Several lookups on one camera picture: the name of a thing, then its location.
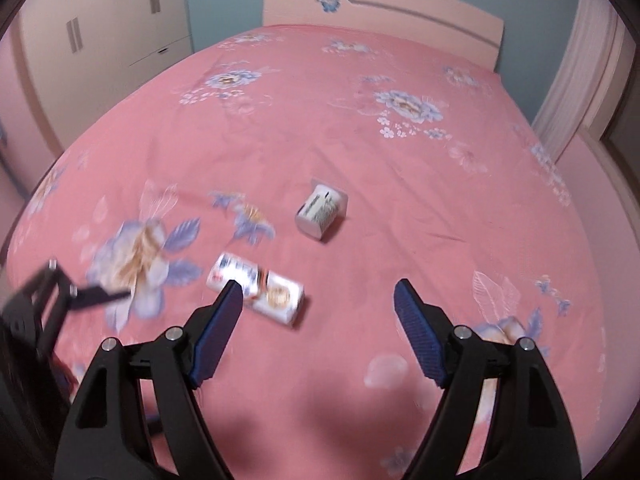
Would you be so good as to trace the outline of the pink floral bed sheet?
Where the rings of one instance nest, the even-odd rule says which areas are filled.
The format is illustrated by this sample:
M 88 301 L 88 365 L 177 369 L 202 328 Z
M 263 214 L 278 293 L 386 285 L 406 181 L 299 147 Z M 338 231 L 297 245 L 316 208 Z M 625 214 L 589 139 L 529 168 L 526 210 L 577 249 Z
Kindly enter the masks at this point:
M 269 27 L 172 66 L 37 188 L 10 282 L 49 258 L 131 292 L 66 322 L 76 376 L 229 276 L 264 300 L 196 394 L 239 479 L 401 476 L 440 397 L 397 322 L 402 278 L 486 339 L 532 338 L 579 446 L 596 432 L 603 307 L 570 191 L 497 74 L 422 44 Z

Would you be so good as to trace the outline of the white milk carton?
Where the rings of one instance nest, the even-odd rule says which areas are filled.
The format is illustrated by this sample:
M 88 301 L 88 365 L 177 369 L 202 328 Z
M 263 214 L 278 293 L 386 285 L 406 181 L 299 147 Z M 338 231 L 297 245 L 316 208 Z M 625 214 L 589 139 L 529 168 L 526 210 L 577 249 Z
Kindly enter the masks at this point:
M 240 285 L 245 307 L 281 325 L 292 326 L 296 321 L 305 296 L 299 282 L 223 252 L 210 268 L 206 285 L 219 292 L 228 281 Z

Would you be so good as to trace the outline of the cream wardrobe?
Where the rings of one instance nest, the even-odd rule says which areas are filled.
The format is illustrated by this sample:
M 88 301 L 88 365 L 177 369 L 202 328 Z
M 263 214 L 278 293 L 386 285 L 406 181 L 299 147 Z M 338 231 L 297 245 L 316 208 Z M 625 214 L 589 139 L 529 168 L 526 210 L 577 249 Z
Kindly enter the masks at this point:
M 193 52 L 186 0 L 26 0 L 18 32 L 36 103 L 62 148 Z

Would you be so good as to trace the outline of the white yogurt cup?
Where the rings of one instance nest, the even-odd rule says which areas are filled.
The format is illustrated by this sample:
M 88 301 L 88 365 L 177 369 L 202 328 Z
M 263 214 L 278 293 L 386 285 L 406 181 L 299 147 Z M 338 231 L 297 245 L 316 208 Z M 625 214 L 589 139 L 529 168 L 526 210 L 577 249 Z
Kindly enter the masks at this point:
M 311 180 L 311 192 L 298 208 L 294 223 L 299 232 L 322 240 L 324 234 L 338 218 L 345 218 L 348 195 L 326 182 Z

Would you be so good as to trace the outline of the pink wooden headboard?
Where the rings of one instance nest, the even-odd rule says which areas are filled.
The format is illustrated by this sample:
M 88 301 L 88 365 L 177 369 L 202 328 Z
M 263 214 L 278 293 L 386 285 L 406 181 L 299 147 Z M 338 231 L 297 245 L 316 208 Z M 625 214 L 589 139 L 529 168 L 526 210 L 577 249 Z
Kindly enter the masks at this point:
M 457 55 L 494 70 L 504 21 L 461 0 L 264 0 L 262 24 L 375 32 Z

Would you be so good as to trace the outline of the white curtain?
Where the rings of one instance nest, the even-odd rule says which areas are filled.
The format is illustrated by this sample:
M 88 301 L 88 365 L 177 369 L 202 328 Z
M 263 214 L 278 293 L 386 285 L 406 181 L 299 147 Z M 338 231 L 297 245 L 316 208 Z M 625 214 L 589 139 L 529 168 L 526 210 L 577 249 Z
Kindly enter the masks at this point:
M 578 0 L 562 61 L 532 125 L 554 162 L 570 143 L 596 96 L 617 22 L 610 0 Z

